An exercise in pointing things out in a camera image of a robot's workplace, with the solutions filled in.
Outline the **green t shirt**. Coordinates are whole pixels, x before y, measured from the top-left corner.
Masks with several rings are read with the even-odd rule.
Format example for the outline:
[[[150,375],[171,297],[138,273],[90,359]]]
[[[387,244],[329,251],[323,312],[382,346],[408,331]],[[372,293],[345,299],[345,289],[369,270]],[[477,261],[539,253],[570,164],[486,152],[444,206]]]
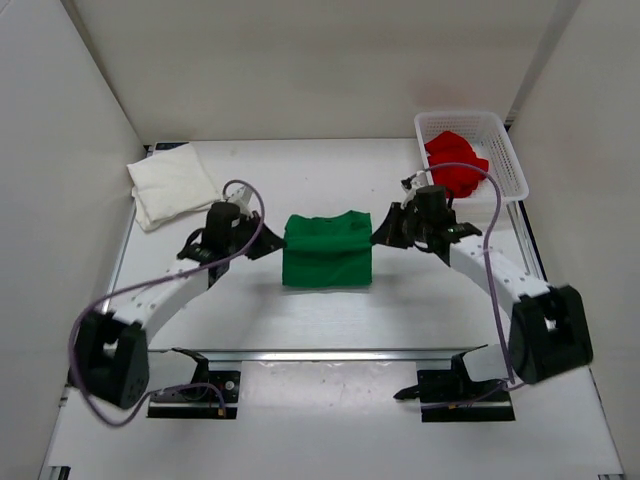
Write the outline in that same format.
[[[284,230],[282,284],[295,289],[361,288],[372,283],[371,215],[292,215]]]

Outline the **white t shirt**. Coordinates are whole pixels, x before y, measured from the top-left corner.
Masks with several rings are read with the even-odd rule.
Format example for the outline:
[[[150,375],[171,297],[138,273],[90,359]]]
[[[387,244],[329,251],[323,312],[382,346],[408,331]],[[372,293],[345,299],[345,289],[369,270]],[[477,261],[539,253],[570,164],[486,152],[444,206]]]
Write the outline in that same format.
[[[190,212],[206,209],[221,198],[189,143],[154,153],[129,164],[136,222],[145,232]]]

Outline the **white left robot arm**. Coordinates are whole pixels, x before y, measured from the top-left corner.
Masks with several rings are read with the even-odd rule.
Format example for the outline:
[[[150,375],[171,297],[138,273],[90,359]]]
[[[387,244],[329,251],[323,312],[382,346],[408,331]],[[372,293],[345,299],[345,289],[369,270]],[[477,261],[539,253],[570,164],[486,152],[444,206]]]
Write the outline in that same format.
[[[148,394],[178,391],[198,400],[214,392],[203,355],[172,347],[151,356],[150,342],[225,275],[232,260],[257,260],[285,245],[257,212],[233,202],[214,203],[204,227],[187,237],[163,277],[130,289],[130,300],[116,310],[84,314],[72,335],[71,384],[87,400],[100,399],[121,410],[138,406]]]

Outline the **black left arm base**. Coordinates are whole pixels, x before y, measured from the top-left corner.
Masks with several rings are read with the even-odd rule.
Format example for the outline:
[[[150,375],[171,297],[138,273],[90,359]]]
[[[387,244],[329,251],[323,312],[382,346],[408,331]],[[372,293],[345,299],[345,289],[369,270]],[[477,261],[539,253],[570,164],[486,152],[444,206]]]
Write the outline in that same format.
[[[150,357],[150,419],[234,420],[237,418],[241,371],[237,364],[215,363],[183,349]]]

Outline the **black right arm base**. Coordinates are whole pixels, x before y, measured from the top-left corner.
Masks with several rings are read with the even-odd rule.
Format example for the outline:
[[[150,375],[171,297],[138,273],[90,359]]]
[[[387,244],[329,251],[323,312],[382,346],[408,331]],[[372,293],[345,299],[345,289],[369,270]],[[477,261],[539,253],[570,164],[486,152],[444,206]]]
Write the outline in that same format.
[[[397,402],[418,400],[422,423],[515,421],[510,393],[502,379],[472,380],[464,366],[470,350],[451,358],[448,369],[420,369],[417,384],[396,392]]]

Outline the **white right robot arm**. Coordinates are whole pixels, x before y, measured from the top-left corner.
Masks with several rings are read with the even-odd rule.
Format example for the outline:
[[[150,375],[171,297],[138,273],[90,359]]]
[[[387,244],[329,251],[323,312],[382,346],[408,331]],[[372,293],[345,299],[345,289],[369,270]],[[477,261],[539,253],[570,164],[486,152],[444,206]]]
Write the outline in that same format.
[[[508,314],[510,325],[497,329],[497,344],[456,356],[459,366],[449,375],[449,387],[464,400],[476,397],[486,381],[517,377],[533,385],[593,360],[580,293],[525,273],[489,238],[473,224],[458,222],[439,186],[413,189],[392,203],[371,236],[374,245],[436,255],[487,293],[496,315]]]

